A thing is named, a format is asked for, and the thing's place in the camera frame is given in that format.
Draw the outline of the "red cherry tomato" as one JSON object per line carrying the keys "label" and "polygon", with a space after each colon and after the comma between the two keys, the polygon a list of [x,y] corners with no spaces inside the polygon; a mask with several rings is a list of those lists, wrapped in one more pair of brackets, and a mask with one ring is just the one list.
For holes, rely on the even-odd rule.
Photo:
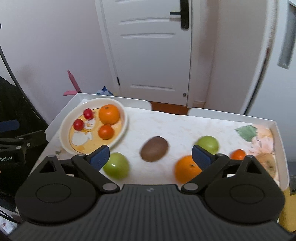
{"label": "red cherry tomato", "polygon": [[93,119],[94,114],[93,114],[92,109],[87,108],[83,111],[83,115],[84,115],[84,118],[89,121],[89,120]]}
{"label": "red cherry tomato", "polygon": [[83,130],[83,128],[84,128],[84,121],[81,120],[81,119],[79,119],[79,118],[76,119],[76,120],[74,120],[73,128],[74,128],[74,130],[76,130],[76,131],[81,131],[81,130]]}

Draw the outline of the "yellowish russet apple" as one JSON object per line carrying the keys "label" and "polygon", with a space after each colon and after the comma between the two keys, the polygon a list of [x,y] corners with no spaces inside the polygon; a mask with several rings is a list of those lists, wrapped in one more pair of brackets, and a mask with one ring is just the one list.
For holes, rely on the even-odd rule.
{"label": "yellowish russet apple", "polygon": [[269,173],[269,175],[274,178],[276,175],[276,162],[273,155],[269,153],[261,153],[256,155],[256,159]]}

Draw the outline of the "large orange tangerine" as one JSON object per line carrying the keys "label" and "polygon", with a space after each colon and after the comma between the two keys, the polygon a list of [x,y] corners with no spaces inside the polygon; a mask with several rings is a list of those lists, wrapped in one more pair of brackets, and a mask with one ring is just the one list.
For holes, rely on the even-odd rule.
{"label": "large orange tangerine", "polygon": [[120,119],[120,112],[115,105],[107,104],[100,108],[98,116],[104,125],[114,125]]}

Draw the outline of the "green apple right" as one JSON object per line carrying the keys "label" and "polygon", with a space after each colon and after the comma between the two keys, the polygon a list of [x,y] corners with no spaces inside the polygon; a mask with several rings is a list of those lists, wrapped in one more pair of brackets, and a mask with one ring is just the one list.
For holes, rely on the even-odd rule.
{"label": "green apple right", "polygon": [[207,152],[215,155],[218,153],[220,145],[217,139],[212,136],[202,136],[196,142],[195,145],[200,146],[205,149]]}

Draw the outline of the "green apple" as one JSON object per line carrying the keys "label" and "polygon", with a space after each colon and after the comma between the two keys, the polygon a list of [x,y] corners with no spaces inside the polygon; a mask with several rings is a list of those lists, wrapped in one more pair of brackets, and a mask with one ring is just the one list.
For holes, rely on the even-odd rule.
{"label": "green apple", "polygon": [[196,142],[195,145],[200,146],[205,149],[207,152],[215,155],[218,153],[220,145],[217,139],[212,136],[202,136]]}
{"label": "green apple", "polygon": [[130,163],[123,154],[112,153],[103,170],[109,177],[121,180],[129,175]]}

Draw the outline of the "orange with stem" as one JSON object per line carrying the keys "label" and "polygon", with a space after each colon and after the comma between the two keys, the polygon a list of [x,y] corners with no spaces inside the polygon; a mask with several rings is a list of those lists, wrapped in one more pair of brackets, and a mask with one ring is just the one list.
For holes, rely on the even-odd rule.
{"label": "orange with stem", "polygon": [[201,172],[201,168],[194,162],[192,155],[182,157],[174,166],[175,179],[180,184],[189,182]]}

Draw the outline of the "green apple left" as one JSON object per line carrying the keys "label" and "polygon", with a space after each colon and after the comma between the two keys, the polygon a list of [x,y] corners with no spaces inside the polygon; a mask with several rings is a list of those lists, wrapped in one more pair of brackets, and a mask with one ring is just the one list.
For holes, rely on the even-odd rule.
{"label": "green apple left", "polygon": [[129,175],[130,163],[123,154],[112,153],[103,170],[109,177],[121,180]]}

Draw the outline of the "small orange kumquat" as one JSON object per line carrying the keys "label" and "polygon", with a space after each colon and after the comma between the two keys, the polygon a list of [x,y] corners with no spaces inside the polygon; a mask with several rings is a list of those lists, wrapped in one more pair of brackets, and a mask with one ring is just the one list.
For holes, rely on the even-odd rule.
{"label": "small orange kumquat", "polygon": [[236,149],[231,153],[230,159],[243,160],[245,156],[246,156],[246,152],[244,150]]}

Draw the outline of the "orange in plate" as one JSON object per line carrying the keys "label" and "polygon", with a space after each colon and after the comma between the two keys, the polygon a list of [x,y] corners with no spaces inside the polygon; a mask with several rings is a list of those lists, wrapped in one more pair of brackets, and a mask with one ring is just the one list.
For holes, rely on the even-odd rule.
{"label": "orange in plate", "polygon": [[98,130],[98,135],[103,140],[109,140],[114,136],[114,130],[109,125],[103,125]]}

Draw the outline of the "black stand pole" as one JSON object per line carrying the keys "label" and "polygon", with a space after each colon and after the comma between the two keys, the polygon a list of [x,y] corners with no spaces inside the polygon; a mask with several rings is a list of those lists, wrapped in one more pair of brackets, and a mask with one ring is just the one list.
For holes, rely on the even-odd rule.
{"label": "black stand pole", "polygon": [[5,55],[4,55],[4,52],[3,52],[3,49],[2,47],[0,46],[0,56],[1,56],[1,59],[3,61],[3,64],[9,74],[9,76],[11,77],[13,83],[15,84],[15,86],[20,90],[22,96],[23,96],[23,99],[26,101],[27,104],[30,105],[32,111],[34,112],[34,114],[39,118],[39,120],[43,123],[43,126],[44,128],[46,129],[49,125],[48,123],[45,121],[45,119],[41,116],[41,114],[37,111],[37,109],[35,108],[35,106],[32,104],[32,102],[30,101],[30,99],[27,97],[27,95],[25,94],[25,92],[23,91],[22,87],[20,86],[19,82],[17,81]]}

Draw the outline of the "brown kiwi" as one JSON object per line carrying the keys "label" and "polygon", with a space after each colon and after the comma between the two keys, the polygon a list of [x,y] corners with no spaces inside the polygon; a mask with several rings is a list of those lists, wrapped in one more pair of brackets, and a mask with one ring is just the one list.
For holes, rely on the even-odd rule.
{"label": "brown kiwi", "polygon": [[164,157],[168,149],[168,141],[163,137],[155,136],[142,146],[140,156],[146,162],[155,162]]}

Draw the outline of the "blue plastic bag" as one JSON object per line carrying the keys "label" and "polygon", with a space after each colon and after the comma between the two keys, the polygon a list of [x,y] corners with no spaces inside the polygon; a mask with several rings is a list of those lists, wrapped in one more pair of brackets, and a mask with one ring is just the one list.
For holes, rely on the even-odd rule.
{"label": "blue plastic bag", "polygon": [[112,92],[110,92],[105,86],[96,92],[98,95],[104,95],[104,96],[114,96]]}

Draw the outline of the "white cabinet side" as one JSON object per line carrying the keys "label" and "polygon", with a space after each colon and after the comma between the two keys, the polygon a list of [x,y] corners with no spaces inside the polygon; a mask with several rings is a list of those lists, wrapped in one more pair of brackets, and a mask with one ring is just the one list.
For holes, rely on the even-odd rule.
{"label": "white cabinet side", "polygon": [[295,1],[277,1],[273,44],[247,115],[277,122],[287,160],[295,161]]}

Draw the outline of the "white panel door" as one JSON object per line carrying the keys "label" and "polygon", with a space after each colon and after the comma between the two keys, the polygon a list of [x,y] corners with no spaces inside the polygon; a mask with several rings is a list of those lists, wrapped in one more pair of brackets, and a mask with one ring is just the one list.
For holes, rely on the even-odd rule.
{"label": "white panel door", "polygon": [[118,95],[186,105],[192,54],[189,29],[181,28],[180,1],[96,1],[107,59]]}

